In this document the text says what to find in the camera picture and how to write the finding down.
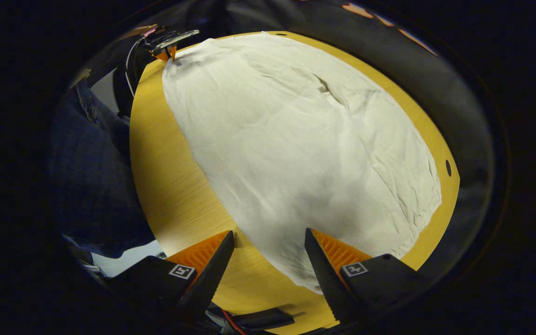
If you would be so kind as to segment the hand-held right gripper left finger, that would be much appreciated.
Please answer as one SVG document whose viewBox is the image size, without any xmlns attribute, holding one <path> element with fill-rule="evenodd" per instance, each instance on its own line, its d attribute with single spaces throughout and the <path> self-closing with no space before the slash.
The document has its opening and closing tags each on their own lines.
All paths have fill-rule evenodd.
<svg viewBox="0 0 536 335">
<path fill-rule="evenodd" d="M 226 230 L 170 257 L 144 257 L 106 285 L 150 316 L 197 322 L 210 305 L 234 248 L 234 232 Z"/>
</svg>

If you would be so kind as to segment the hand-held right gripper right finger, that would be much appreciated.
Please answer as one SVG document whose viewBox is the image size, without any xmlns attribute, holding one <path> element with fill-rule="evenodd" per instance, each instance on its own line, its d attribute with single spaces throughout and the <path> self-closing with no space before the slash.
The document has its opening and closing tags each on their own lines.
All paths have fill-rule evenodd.
<svg viewBox="0 0 536 335">
<path fill-rule="evenodd" d="M 370 256 L 307 228 L 304 247 L 334 318 L 342 325 L 374 322 L 421 294 L 428 279 L 385 253 Z"/>
</svg>

